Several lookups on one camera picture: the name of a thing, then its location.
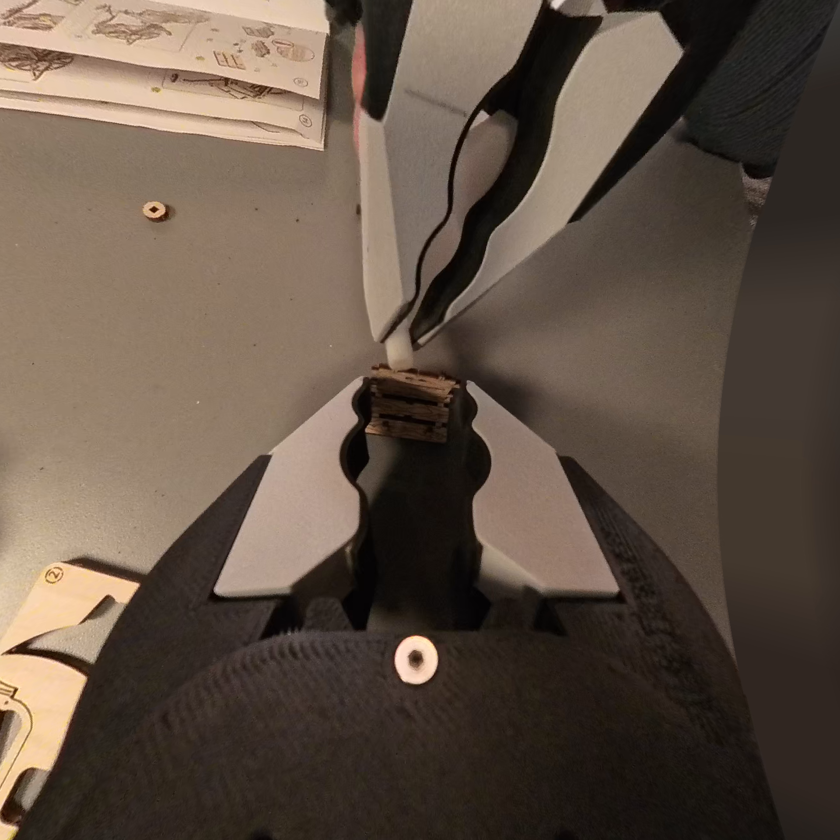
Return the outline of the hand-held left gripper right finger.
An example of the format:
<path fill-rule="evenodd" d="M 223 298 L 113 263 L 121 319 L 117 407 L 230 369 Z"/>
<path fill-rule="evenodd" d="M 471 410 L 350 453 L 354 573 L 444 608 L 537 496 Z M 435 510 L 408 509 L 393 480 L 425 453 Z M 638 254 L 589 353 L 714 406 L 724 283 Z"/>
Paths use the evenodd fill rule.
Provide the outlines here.
<path fill-rule="evenodd" d="M 488 599 L 612 599 L 619 587 L 556 451 L 472 381 L 472 428 L 490 457 L 472 503 L 476 588 Z"/>

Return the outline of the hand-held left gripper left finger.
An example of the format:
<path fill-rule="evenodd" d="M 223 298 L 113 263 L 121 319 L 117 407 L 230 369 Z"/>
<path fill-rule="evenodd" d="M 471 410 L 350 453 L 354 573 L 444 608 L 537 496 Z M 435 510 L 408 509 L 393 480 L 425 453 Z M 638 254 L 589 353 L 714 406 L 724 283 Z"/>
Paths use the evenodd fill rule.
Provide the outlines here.
<path fill-rule="evenodd" d="M 369 420 L 369 380 L 361 376 L 270 451 L 216 596 L 343 599 L 359 586 Z"/>

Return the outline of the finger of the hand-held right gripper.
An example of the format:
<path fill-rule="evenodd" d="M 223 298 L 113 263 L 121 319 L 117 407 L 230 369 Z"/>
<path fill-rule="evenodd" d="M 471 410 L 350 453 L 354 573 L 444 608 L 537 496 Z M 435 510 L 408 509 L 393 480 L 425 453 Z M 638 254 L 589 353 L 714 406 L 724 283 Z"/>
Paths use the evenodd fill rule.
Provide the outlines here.
<path fill-rule="evenodd" d="M 517 64 L 545 4 L 361 3 L 363 282 L 374 341 L 410 344 L 419 263 L 448 212 L 458 142 Z"/>
<path fill-rule="evenodd" d="M 416 309 L 415 346 L 428 343 L 571 223 L 681 54 L 659 14 L 605 12 L 570 70 L 559 77 L 537 70 L 538 103 L 552 108 L 548 148 L 537 152 L 538 172 L 527 176 L 525 197 L 514 200 L 512 215 L 501 224 L 467 225 L 465 218 L 455 256 L 429 283 Z M 514 120 L 513 145 L 517 137 L 536 135 L 538 129 L 522 129 Z"/>

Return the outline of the white plastic stick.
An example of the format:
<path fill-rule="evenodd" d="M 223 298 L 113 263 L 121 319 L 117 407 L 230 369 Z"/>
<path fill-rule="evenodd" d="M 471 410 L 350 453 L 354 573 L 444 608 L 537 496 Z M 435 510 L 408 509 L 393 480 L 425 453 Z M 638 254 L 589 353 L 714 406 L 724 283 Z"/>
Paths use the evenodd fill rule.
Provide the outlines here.
<path fill-rule="evenodd" d="M 466 215 L 496 182 L 517 124 L 508 115 L 412 104 L 360 116 L 364 305 L 395 371 L 413 368 L 413 311 L 455 256 Z"/>

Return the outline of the small wooden model crate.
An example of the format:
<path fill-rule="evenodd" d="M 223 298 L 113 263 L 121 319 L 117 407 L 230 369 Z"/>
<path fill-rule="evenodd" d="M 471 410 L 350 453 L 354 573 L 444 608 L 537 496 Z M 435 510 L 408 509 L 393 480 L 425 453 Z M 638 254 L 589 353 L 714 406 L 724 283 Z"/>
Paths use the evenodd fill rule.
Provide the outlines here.
<path fill-rule="evenodd" d="M 371 369 L 368 435 L 445 444 L 451 403 L 459 382 L 446 374 L 417 369 Z"/>

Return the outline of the person's right forearm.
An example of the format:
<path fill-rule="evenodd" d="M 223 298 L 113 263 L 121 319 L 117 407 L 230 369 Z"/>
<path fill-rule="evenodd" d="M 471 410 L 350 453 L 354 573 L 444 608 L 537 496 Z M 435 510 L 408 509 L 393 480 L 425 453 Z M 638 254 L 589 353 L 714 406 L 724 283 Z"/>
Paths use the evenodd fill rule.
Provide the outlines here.
<path fill-rule="evenodd" d="M 685 138 L 770 178 L 838 1 L 759 1 L 691 103 Z"/>

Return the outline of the wooden parts sheet curved cutouts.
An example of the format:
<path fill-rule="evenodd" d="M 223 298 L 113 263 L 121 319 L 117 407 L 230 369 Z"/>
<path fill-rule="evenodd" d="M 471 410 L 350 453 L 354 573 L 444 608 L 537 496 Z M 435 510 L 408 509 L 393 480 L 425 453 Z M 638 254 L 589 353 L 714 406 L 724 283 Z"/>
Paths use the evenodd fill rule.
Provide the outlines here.
<path fill-rule="evenodd" d="M 112 601 L 119 612 L 139 583 L 71 563 L 45 567 L 2 637 L 2 838 L 13 838 L 28 808 L 15 805 L 26 781 L 48 775 L 88 682 L 90 666 L 18 648 L 75 631 Z"/>

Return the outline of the paper instruction booklet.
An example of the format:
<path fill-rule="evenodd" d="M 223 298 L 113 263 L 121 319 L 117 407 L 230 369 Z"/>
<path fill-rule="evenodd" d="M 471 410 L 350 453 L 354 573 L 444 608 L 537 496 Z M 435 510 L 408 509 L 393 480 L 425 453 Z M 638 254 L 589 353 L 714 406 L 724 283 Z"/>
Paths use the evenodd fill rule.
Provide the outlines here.
<path fill-rule="evenodd" d="M 1 105 L 322 151 L 330 26 L 309 1 L 2 1 Z"/>

